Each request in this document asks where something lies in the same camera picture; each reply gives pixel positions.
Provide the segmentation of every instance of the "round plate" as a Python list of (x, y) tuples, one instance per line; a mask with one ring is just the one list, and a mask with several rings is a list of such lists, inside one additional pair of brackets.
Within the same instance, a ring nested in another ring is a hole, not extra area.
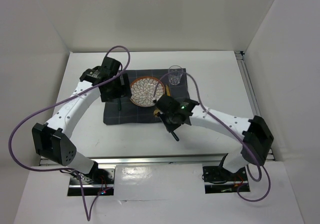
[(157, 78), (152, 76), (139, 77), (134, 80), (131, 85), (132, 96), (130, 100), (139, 107), (152, 107), (154, 106), (154, 94), (155, 98), (159, 99), (165, 93), (165, 86)]

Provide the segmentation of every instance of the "placemat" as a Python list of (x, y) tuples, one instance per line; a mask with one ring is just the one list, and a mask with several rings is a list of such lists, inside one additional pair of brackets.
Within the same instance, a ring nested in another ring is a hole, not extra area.
[[(160, 79), (164, 74), (168, 73), (168, 69), (149, 69), (149, 70), (127, 70), (130, 84), (140, 77), (155, 77)], [(171, 96), (181, 102), (185, 98), (189, 98), (188, 83), (186, 75), (182, 75), (178, 85), (171, 85), (168, 76), (164, 77), (161, 82), (164, 87), (169, 86)], [(154, 117), (155, 106), (141, 107), (133, 104), (130, 98), (122, 97), (121, 110), (119, 110), (118, 100), (106, 102), (103, 112), (103, 122), (106, 125), (118, 125), (125, 123), (159, 123), (160, 118)]]

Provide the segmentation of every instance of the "white table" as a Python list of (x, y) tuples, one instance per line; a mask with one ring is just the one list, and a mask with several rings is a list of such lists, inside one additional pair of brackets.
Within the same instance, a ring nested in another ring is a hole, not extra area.
[[(100, 66), (105, 53), (71, 53), (57, 100), (69, 97), (79, 77), (88, 68)], [(125, 52), (110, 57), (127, 63)], [(172, 65), (186, 68), (197, 81), (204, 104), (239, 117), (253, 112), (233, 51), (132, 52), (128, 70), (164, 69)], [(188, 78), (190, 98), (196, 90)], [(105, 104), (96, 100), (74, 129), (71, 141), (87, 157), (132, 157), (227, 153), (239, 144), (233, 139), (202, 127), (183, 125), (174, 140), (162, 123), (105, 125)]]

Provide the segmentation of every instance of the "purple cable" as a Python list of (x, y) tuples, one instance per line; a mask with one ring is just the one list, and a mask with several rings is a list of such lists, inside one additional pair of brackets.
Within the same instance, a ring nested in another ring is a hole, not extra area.
[[(15, 163), (17, 163), (20, 167), (22, 167), (22, 168), (24, 168), (24, 169), (27, 169), (27, 170), (29, 170), (29, 171), (34, 171), (34, 172), (52, 172), (52, 171), (62, 171), (62, 170), (64, 170), (64, 171), (73, 171), (72, 168), (68, 168), (68, 167), (53, 168), (53, 169), (36, 169), (36, 168), (32, 168), (32, 167), (29, 167), (29, 166), (26, 166), (26, 165), (22, 164), (22, 163), (16, 158), (16, 156), (15, 156), (15, 154), (14, 154), (14, 152), (13, 152), (13, 149), (12, 149), (12, 140), (13, 140), (14, 135), (15, 135), (15, 133), (17, 132), (17, 130), (18, 130), (26, 121), (28, 121), (29, 119), (33, 118), (34, 116), (36, 116), (36, 115), (38, 115), (38, 114), (40, 114), (40, 113), (43, 113), (43, 112), (45, 112), (45, 111), (47, 111), (47, 110), (49, 110), (49, 109), (51, 109), (51, 108), (54, 108), (54, 107), (56, 107), (56, 106), (59, 106), (59, 105), (61, 105), (61, 104), (63, 104), (63, 103), (69, 102), (69, 101), (71, 101), (71, 100), (73, 100), (73, 99), (75, 99), (75, 98), (78, 98), (79, 96), (81, 96), (81, 95), (83, 95), (83, 94), (91, 91), (92, 89), (98, 88), (98, 87), (100, 87), (100, 86), (102, 86), (102, 85), (104, 85), (104, 84), (107, 84), (107, 83), (109, 83), (109, 82), (112, 82), (114, 79), (116, 79), (116, 78), (118, 78), (120, 75), (122, 75), (122, 73), (123, 73), (123, 72), (128, 68), (128, 66), (129, 66), (129, 63), (130, 63), (130, 60), (131, 60), (131, 55), (130, 55), (130, 51), (129, 51), (125, 46), (122, 46), (122, 45), (116, 45), (116, 46), (112, 47), (110, 50), (108, 50), (108, 52), (107, 52), (105, 55), (108, 56), (109, 53), (110, 53), (111, 51), (113, 51), (114, 49), (116, 49), (116, 48), (122, 48), (122, 49), (124, 49), (124, 50), (127, 52), (127, 54), (128, 54), (128, 61), (127, 61), (126, 65), (125, 65), (125, 67), (124, 67), (123, 70), (120, 71), (117, 75), (115, 75), (114, 77), (112, 77), (112, 78), (110, 78), (110, 79), (108, 79), (108, 80), (106, 80), (106, 81), (104, 81), (104, 82), (101, 82), (100, 84), (94, 85), (94, 86), (92, 86), (92, 87), (90, 87), (90, 88), (88, 88), (88, 89), (80, 92), (78, 95), (71, 96), (71, 97), (69, 97), (69, 98), (67, 98), (67, 99), (65, 99), (65, 100), (62, 100), (62, 101), (57, 102), (56, 104), (53, 104), (53, 105), (51, 105), (51, 106), (45, 107), (45, 108), (43, 108), (43, 109), (41, 109), (41, 110), (38, 110), (38, 111), (36, 111), (35, 113), (27, 116), (25, 119), (23, 119), (21, 122), (19, 122), (18, 125), (16, 125), (16, 127), (12, 130), (12, 132), (11, 132), (11, 134), (10, 134), (10, 137), (9, 137), (9, 141), (8, 141), (9, 153), (10, 153), (10, 156), (12, 157), (12, 159), (15, 161)], [(79, 179), (79, 182), (80, 182), (80, 189), (81, 189), (82, 201), (83, 201), (83, 205), (84, 205), (84, 210), (85, 210), (86, 218), (87, 218), (88, 221), (90, 221), (90, 218), (91, 218), (91, 210), (92, 210), (92, 208), (93, 208), (93, 205), (94, 205), (95, 201), (96, 201), (97, 198), (101, 195), (102, 191), (101, 191), (101, 192), (98, 192), (98, 195), (94, 198), (94, 200), (93, 200), (93, 202), (92, 202), (92, 204), (91, 204), (91, 207), (90, 207), (89, 214), (88, 214), (88, 209), (87, 209), (86, 199), (85, 199), (85, 191), (84, 191), (84, 188), (83, 188), (83, 185), (82, 185), (81, 177), (80, 177), (80, 175), (79, 175), (79, 173), (78, 173), (77, 171), (75, 171), (75, 173), (77, 174), (78, 179)]]
[[(219, 119), (218, 117), (216, 117), (215, 115), (213, 115), (212, 113), (210, 113), (209, 111), (207, 111), (206, 107), (203, 105), (202, 101), (201, 101), (201, 98), (200, 98), (200, 91), (199, 91), (199, 87), (198, 87), (198, 84), (196, 82), (196, 80), (193, 78), (193, 76), (191, 76), (189, 73), (187, 72), (184, 72), (187, 76), (189, 76), (194, 85), (195, 85), (195, 89), (196, 89), (196, 93), (197, 93), (197, 98), (198, 98), (198, 101), (199, 101), (199, 104), (200, 106), (202, 107), (202, 109), (208, 113), (209, 116), (211, 116), (213, 119), (215, 119), (217, 122), (219, 122), (224, 128), (226, 128), (241, 144), (242, 146), (246, 149), (246, 151), (249, 153), (250, 157), (253, 159), (253, 161), (255, 162), (256, 164), (256, 167), (258, 169), (258, 178), (254, 178), (250, 169), (249, 169), (249, 165), (246, 166), (247, 168), (247, 172), (249, 174), (249, 176), (251, 177), (252, 180), (254, 180), (255, 182), (260, 182), (261, 181), (261, 178), (262, 178), (262, 171), (261, 171), (261, 167), (259, 165), (259, 162), (257, 160), (257, 158), (255, 157), (255, 155), (253, 154), (253, 152), (250, 150), (250, 148), (248, 147), (248, 145), (229, 127), (227, 126), (221, 119)], [(160, 79), (159, 81), (161, 81), (164, 77), (166, 77), (167, 75), (169, 75), (170, 73), (166, 73), (164, 74)], [(155, 89), (154, 89), (154, 94), (153, 94), (153, 97), (156, 96), (156, 90), (159, 86), (159, 83), (158, 82), (155, 86)], [(264, 198), (267, 197), (267, 195), (269, 194), (270, 192), (270, 189), (271, 189), (271, 180), (270, 180), (270, 176), (269, 176), (269, 173), (268, 171), (266, 170), (266, 168), (264, 166), (262, 166), (263, 170), (265, 171), (265, 174), (267, 176), (267, 179), (268, 179), (268, 190), (266, 191), (265, 195), (259, 199), (256, 199), (256, 200), (251, 200), (251, 199), (247, 199), (245, 197), (243, 197), (241, 194), (240, 194), (240, 188), (243, 186), (239, 186), (236, 190), (237, 194), (239, 195), (240, 198), (242, 198), (243, 200), (247, 201), (247, 202), (259, 202), (261, 200), (263, 200)]]

